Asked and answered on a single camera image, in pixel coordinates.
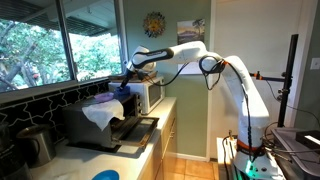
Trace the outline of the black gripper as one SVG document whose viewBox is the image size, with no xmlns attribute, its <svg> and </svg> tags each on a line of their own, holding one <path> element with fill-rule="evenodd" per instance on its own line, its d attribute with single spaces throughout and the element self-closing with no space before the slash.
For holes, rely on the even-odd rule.
<svg viewBox="0 0 320 180">
<path fill-rule="evenodd" d="M 129 80 L 133 77 L 133 72 L 129 69 L 126 70 L 125 74 L 124 74 L 124 79 L 120 85 L 121 89 L 124 89 L 125 86 L 127 85 L 127 83 L 129 82 Z"/>
</svg>

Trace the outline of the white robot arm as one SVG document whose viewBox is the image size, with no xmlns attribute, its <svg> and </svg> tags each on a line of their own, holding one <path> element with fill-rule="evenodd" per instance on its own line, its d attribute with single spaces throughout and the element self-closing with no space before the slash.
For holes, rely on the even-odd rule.
<svg viewBox="0 0 320 180">
<path fill-rule="evenodd" d="M 155 51 L 139 46 L 127 65 L 120 89 L 124 89 L 138 70 L 152 71 L 158 61 L 175 64 L 197 62 L 203 74 L 222 75 L 238 108 L 237 150 L 251 156 L 264 154 L 262 136 L 269 122 L 269 112 L 250 73 L 238 56 L 221 57 L 217 53 L 208 52 L 202 41 Z"/>
</svg>

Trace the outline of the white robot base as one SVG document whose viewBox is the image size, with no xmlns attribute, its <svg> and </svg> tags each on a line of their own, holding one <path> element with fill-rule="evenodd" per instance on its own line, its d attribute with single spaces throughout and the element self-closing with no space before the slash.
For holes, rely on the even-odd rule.
<svg viewBox="0 0 320 180">
<path fill-rule="evenodd" d="M 237 152 L 232 161 L 235 180 L 284 180 L 282 170 L 269 153 L 256 159 Z"/>
</svg>

